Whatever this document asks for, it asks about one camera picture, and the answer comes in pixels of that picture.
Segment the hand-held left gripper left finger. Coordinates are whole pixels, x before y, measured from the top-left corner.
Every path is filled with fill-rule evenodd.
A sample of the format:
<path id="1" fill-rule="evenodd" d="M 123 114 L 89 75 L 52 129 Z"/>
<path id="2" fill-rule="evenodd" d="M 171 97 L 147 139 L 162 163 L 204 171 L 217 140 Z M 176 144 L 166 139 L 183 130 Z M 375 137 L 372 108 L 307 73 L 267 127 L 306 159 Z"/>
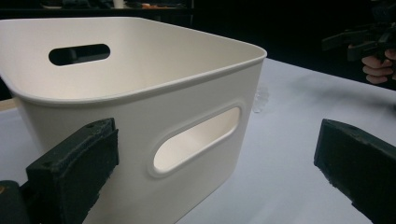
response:
<path id="1" fill-rule="evenodd" d="M 87 124 L 26 168 L 37 224 L 82 224 L 119 164 L 114 119 Z"/>

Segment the small clear plastic object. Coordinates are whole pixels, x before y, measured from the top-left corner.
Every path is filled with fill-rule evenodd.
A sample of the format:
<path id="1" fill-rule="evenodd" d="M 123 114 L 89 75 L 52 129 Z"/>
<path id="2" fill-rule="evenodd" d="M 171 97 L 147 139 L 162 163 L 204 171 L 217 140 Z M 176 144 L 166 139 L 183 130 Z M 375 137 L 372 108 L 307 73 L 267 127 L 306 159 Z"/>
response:
<path id="1" fill-rule="evenodd" d="M 266 86 L 259 86 L 256 90 L 252 111 L 261 113 L 269 101 L 269 91 Z"/>

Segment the white table mat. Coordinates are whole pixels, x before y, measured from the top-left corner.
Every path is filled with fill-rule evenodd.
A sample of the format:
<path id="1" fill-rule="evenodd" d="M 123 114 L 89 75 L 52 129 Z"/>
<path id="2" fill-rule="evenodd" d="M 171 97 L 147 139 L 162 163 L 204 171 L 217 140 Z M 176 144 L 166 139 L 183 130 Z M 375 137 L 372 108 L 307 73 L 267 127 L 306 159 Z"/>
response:
<path id="1" fill-rule="evenodd" d="M 396 91 L 265 60 L 232 174 L 176 224 L 371 224 L 314 164 L 320 124 L 338 120 L 396 145 Z M 44 152 L 18 106 L 0 112 L 0 179 L 23 182 Z"/>

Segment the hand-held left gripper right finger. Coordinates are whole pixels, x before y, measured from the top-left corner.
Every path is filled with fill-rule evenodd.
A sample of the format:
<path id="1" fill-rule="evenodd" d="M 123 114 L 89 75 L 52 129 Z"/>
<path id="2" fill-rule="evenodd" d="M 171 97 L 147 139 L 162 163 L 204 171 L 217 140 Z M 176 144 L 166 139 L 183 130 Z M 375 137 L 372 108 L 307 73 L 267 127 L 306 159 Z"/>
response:
<path id="1" fill-rule="evenodd" d="M 314 164 L 373 224 L 396 224 L 396 147 L 352 125 L 321 122 Z"/>

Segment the white plastic storage bin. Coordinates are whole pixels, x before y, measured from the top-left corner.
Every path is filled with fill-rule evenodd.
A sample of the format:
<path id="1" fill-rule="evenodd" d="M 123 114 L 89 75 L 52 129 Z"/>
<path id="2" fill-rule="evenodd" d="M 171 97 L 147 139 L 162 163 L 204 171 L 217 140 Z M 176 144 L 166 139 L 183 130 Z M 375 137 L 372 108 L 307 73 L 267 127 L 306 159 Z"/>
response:
<path id="1" fill-rule="evenodd" d="M 140 18 L 0 21 L 0 78 L 40 150 L 116 123 L 120 162 L 83 224 L 176 224 L 223 184 L 265 55 Z"/>

